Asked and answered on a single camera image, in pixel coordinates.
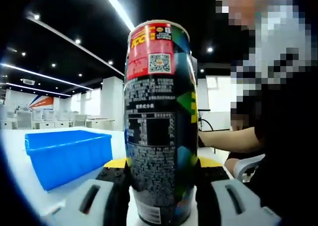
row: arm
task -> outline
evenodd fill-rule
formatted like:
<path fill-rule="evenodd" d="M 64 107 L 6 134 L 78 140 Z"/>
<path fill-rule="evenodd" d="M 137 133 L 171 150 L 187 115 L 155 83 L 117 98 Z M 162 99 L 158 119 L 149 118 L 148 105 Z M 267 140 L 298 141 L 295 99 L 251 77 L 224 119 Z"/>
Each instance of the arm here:
<path fill-rule="evenodd" d="M 204 145 L 224 151 L 252 152 L 261 148 L 254 127 L 234 132 L 199 132 L 199 136 Z"/>

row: beverage can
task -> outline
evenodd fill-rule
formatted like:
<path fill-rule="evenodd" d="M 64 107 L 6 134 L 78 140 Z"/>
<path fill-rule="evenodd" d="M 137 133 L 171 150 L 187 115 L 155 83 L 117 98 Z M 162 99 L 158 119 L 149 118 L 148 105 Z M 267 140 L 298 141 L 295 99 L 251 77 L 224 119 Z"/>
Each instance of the beverage can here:
<path fill-rule="evenodd" d="M 127 164 L 140 218 L 179 225 L 190 215 L 197 102 L 189 35 L 173 22 L 140 24 L 128 38 L 124 83 Z"/>

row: qr code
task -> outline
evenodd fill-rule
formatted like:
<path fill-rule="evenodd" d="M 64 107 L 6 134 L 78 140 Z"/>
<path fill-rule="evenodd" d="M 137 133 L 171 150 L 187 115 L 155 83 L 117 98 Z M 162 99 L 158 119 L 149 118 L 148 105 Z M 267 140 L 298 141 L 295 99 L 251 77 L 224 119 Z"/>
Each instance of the qr code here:
<path fill-rule="evenodd" d="M 148 72 L 171 73 L 170 54 L 151 54 L 149 55 Z"/>

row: can lid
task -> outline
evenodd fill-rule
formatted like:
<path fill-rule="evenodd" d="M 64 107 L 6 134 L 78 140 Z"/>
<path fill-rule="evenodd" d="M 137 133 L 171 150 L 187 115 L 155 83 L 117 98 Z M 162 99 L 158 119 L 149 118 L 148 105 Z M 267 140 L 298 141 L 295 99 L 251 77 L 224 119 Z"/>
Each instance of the can lid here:
<path fill-rule="evenodd" d="M 153 23 L 166 23 L 166 24 L 170 24 L 170 25 L 176 26 L 176 27 L 180 28 L 182 31 L 184 31 L 185 34 L 187 34 L 188 40 L 190 41 L 189 33 L 180 24 L 172 22 L 172 21 L 167 21 L 167 20 L 151 20 L 151 21 L 146 21 L 146 22 L 140 23 L 138 26 L 136 26 L 135 29 L 129 33 L 128 42 L 130 41 L 131 35 L 132 35 L 132 33 L 134 31 L 136 31 L 137 29 L 139 29 L 142 26 L 153 24 Z"/>

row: window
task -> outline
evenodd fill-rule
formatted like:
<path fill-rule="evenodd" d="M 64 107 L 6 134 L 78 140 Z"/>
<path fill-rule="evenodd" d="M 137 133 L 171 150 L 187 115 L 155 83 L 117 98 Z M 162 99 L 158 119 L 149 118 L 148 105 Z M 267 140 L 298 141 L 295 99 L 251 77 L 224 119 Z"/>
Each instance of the window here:
<path fill-rule="evenodd" d="M 230 112 L 233 85 L 230 76 L 207 76 L 209 107 L 211 112 Z"/>
<path fill-rule="evenodd" d="M 80 113 L 80 98 L 81 93 L 72 95 L 71 97 L 71 111 L 77 111 Z"/>
<path fill-rule="evenodd" d="M 100 115 L 100 88 L 86 93 L 85 114 Z"/>

